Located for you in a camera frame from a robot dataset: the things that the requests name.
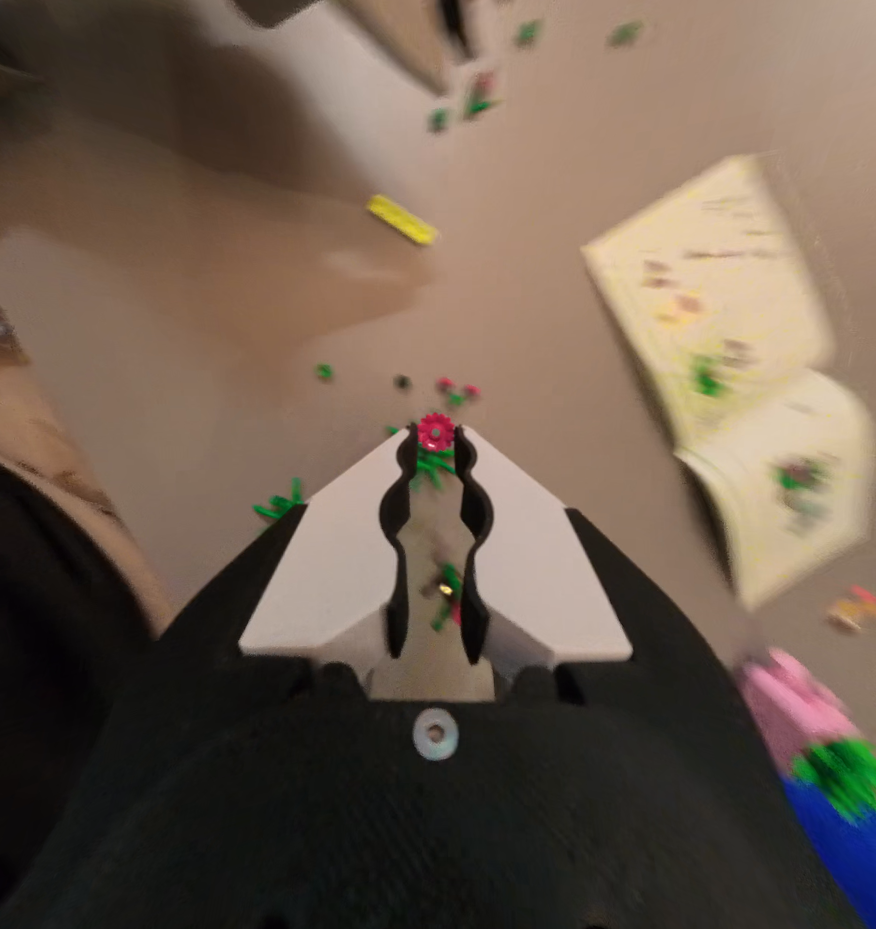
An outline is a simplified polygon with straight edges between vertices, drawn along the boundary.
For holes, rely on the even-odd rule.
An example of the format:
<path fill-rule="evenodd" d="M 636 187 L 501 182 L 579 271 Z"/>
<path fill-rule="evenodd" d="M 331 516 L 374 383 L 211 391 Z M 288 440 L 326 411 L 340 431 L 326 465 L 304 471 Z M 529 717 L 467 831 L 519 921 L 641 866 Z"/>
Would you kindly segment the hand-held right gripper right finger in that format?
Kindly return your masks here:
<path fill-rule="evenodd" d="M 472 537 L 459 609 L 468 661 L 520 672 L 629 659 L 630 639 L 565 503 L 464 425 L 455 473 Z"/>

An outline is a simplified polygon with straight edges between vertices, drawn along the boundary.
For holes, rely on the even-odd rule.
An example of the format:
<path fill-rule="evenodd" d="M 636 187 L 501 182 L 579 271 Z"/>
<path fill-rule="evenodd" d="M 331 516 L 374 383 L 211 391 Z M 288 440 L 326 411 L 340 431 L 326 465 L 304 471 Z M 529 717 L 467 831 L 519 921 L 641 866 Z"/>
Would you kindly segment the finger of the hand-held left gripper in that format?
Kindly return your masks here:
<path fill-rule="evenodd" d="M 470 2 L 338 1 L 337 7 L 421 87 L 444 95 L 450 87 L 445 60 L 475 58 Z"/>

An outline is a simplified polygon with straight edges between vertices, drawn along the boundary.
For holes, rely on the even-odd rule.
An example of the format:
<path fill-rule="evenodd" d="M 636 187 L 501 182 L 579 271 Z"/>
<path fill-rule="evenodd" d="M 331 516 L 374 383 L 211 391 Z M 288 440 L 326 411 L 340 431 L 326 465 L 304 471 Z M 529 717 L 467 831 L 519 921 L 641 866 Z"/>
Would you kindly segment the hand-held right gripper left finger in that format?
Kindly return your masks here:
<path fill-rule="evenodd" d="M 413 426 L 313 495 L 238 639 L 242 654 L 340 663 L 362 687 L 408 635 L 407 556 L 398 539 L 416 473 Z"/>

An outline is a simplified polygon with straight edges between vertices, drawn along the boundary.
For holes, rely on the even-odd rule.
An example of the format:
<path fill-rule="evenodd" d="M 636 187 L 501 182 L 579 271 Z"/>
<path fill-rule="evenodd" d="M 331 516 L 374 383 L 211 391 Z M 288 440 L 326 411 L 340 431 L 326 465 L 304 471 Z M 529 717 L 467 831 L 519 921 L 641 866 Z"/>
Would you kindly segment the green toy leaf piece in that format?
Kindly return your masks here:
<path fill-rule="evenodd" d="M 274 494 L 265 502 L 252 505 L 252 512 L 266 522 L 275 522 L 282 519 L 291 510 L 305 505 L 302 481 L 293 478 L 289 484 L 288 495 Z"/>

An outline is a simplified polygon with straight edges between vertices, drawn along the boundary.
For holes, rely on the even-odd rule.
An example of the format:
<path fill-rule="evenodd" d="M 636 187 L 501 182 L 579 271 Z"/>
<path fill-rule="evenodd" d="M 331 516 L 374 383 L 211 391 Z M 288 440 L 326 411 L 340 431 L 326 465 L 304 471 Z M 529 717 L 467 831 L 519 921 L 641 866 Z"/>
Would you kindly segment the yellow-green flat toy plate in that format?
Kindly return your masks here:
<path fill-rule="evenodd" d="M 376 194 L 365 205 L 366 211 L 419 247 L 434 244 L 439 232 L 390 198 Z"/>

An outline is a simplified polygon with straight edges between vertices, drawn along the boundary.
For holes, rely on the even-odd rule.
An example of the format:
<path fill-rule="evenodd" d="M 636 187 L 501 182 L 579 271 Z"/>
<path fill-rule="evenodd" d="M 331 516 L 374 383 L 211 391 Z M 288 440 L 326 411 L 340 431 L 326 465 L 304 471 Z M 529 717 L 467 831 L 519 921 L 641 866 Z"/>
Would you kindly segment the person's beige trousers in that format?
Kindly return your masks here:
<path fill-rule="evenodd" d="M 0 308 L 0 464 L 31 483 L 99 545 L 139 600 L 154 637 L 176 609 L 44 390 Z"/>

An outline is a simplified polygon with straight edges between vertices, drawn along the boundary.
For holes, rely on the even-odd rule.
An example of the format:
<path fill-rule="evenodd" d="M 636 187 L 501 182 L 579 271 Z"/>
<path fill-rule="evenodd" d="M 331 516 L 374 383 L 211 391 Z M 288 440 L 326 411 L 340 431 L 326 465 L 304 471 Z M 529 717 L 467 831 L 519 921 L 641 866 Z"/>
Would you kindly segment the toy instruction booklet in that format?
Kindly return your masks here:
<path fill-rule="evenodd" d="M 825 373 L 827 304 L 756 155 L 736 155 L 585 244 L 673 454 L 756 610 L 865 540 L 876 428 Z"/>

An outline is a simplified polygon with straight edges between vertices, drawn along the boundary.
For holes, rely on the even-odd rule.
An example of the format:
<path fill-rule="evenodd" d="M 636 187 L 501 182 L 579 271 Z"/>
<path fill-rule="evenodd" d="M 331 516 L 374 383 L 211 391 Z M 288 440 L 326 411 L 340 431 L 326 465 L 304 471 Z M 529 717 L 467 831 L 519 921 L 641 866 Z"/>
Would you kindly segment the person's black jacket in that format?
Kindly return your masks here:
<path fill-rule="evenodd" d="M 102 548 L 0 464 L 0 906 L 55 828 L 151 641 Z"/>

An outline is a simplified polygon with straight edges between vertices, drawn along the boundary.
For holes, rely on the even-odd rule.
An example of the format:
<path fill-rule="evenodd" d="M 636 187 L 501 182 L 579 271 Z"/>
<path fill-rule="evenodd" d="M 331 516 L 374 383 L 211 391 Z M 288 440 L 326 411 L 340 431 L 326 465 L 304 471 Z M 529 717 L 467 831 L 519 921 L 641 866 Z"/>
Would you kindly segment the tiny orange toy pieces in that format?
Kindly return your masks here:
<path fill-rule="evenodd" d="M 827 621 L 849 633 L 876 622 L 876 594 L 860 585 L 849 587 L 827 610 Z"/>

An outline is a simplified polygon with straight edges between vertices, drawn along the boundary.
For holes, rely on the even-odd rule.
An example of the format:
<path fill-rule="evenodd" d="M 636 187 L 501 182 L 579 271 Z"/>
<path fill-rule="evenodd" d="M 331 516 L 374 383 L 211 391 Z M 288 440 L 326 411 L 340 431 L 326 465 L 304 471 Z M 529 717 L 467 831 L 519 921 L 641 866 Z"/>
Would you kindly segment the blue storage bin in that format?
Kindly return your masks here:
<path fill-rule="evenodd" d="M 876 812 L 847 819 L 814 784 L 781 777 L 785 795 L 837 885 L 876 928 Z"/>

